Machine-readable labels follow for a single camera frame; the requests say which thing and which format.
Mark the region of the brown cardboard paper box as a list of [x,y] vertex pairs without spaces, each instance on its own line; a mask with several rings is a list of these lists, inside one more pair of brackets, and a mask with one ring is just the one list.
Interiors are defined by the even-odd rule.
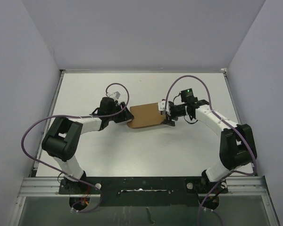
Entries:
[[142,129],[160,125],[166,116],[162,115],[158,103],[130,106],[130,112],[134,119],[127,123],[131,129]]

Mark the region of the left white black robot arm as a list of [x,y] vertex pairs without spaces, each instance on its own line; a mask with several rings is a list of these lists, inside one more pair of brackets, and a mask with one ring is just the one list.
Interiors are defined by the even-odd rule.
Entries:
[[111,121],[122,123],[133,119],[125,102],[104,97],[89,117],[55,118],[42,141],[42,150],[58,163],[66,179],[70,180],[70,189],[80,194],[86,189],[86,174],[75,156],[80,136],[104,130]]

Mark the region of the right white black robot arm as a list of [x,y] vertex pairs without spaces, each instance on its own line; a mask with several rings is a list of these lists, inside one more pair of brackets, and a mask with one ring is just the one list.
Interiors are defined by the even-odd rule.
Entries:
[[162,123],[174,126],[178,118],[189,116],[190,120],[205,124],[220,138],[217,162],[202,172],[200,181],[201,189],[209,193],[216,189],[217,181],[255,162],[257,151],[252,129],[248,124],[240,125],[214,111],[207,100],[195,97],[192,89],[181,91],[179,96],[180,105],[164,99],[158,103],[158,110],[166,116]]

